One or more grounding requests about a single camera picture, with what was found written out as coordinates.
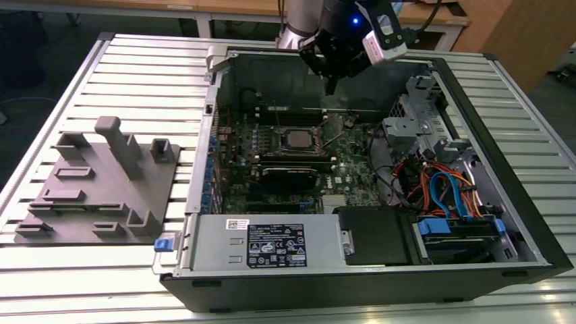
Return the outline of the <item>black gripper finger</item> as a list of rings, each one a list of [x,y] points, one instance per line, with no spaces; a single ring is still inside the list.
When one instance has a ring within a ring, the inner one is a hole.
[[[343,78],[352,78],[372,64],[366,51],[338,51],[335,55],[336,73],[334,85],[336,86]]]
[[[323,79],[324,82],[324,94],[334,95],[336,90],[336,74],[334,67],[328,64],[326,58],[318,56],[315,52],[315,46],[303,46],[299,49],[299,54],[311,71]]]

